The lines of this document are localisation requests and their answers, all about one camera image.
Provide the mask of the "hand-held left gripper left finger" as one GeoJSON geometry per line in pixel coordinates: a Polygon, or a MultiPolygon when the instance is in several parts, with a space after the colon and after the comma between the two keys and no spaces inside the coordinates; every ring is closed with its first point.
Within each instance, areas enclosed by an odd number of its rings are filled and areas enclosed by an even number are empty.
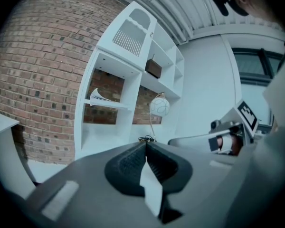
{"type": "Polygon", "coordinates": [[[78,159],[46,180],[27,198],[27,204],[41,212],[66,181],[79,185],[54,228],[155,228],[157,218],[143,197],[127,196],[110,185],[105,165],[114,156],[143,143],[132,143],[78,159]]]}

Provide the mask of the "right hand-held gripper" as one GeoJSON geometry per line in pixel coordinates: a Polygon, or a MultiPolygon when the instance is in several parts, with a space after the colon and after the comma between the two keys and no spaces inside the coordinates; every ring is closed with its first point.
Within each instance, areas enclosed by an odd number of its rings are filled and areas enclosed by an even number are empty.
{"type": "MultiPolygon", "coordinates": [[[[218,143],[217,153],[229,154],[231,150],[231,135],[237,135],[243,140],[243,147],[254,142],[259,120],[244,100],[236,103],[220,120],[210,124],[210,134],[216,135],[218,143]]],[[[174,138],[168,145],[188,148],[201,152],[209,152],[209,136],[198,135],[174,138]]]]}

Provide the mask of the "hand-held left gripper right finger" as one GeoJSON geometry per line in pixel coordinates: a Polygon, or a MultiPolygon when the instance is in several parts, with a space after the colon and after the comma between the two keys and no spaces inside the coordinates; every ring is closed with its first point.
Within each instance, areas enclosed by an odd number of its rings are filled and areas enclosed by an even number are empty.
{"type": "Polygon", "coordinates": [[[148,228],[228,228],[234,193],[228,180],[239,157],[146,145],[147,161],[162,186],[158,216],[146,219],[148,228]]]}

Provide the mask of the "person's right hand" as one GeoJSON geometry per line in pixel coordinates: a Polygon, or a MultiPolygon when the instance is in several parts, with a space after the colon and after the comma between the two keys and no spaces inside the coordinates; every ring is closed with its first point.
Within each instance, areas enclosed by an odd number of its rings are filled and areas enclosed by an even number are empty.
{"type": "Polygon", "coordinates": [[[231,135],[232,145],[229,155],[238,156],[241,148],[243,147],[243,140],[237,135],[231,135]]]}

